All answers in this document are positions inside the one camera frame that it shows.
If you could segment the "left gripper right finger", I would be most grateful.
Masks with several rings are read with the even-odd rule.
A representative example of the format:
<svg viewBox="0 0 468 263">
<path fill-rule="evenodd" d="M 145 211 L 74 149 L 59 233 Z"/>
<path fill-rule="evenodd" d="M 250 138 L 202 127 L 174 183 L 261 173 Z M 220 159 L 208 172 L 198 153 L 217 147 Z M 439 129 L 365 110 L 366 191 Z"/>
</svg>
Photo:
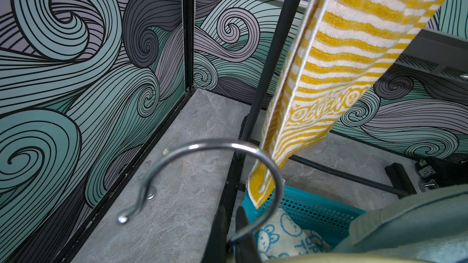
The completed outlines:
<svg viewBox="0 0 468 263">
<path fill-rule="evenodd" d="M 238 207 L 235 217 L 236 231 L 241 230 L 249 225 L 245 209 Z M 252 234 L 243 238 L 234 248 L 235 262 L 236 263 L 261 263 L 260 254 L 257 250 L 255 240 Z"/>
</svg>

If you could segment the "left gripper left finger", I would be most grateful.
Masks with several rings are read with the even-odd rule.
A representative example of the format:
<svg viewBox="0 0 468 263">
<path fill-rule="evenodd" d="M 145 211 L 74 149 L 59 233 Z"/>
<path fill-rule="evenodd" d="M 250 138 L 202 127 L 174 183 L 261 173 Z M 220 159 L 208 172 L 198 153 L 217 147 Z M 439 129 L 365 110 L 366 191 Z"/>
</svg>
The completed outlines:
<svg viewBox="0 0 468 263">
<path fill-rule="evenodd" d="M 201 263 L 225 263 L 227 257 L 228 221 L 224 206 L 219 206 Z"/>
</svg>

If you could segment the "bunny pattern towel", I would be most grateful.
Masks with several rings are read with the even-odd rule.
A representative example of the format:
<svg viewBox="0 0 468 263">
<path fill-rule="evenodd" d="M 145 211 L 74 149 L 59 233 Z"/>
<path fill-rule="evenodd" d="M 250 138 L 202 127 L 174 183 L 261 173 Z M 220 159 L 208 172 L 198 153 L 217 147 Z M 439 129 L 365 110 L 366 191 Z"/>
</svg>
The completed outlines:
<svg viewBox="0 0 468 263">
<path fill-rule="evenodd" d="M 262 261 L 332 251 L 319 233 L 302 229 L 281 208 L 258 232 L 257 249 Z"/>
</svg>

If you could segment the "cream plastic hanger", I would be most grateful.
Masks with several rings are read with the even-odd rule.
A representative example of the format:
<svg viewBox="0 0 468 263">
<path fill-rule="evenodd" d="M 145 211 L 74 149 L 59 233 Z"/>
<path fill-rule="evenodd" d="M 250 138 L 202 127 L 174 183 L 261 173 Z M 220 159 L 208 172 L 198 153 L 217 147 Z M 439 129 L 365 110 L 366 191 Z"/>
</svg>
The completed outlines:
<svg viewBox="0 0 468 263">
<path fill-rule="evenodd" d="M 402 164 L 415 190 L 423 180 L 416 161 L 338 135 L 299 152 L 301 158 L 383 184 L 392 163 Z M 208 241 L 232 153 L 206 151 L 177 160 L 157 176 L 157 195 L 133 221 L 119 226 L 119 241 L 102 263 L 198 263 Z M 397 200 L 393 194 L 336 177 L 296 161 L 283 168 L 286 184 L 364 210 Z"/>
</svg>

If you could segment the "light blue towel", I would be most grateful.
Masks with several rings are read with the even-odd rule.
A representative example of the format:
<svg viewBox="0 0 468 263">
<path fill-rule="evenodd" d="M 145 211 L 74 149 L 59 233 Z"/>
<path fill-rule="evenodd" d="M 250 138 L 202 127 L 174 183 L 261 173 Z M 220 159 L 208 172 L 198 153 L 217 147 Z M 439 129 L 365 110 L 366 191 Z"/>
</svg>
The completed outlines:
<svg viewBox="0 0 468 263">
<path fill-rule="evenodd" d="M 468 260 L 468 187 L 415 194 L 353 220 L 335 253 L 372 253 L 431 263 Z"/>
</svg>

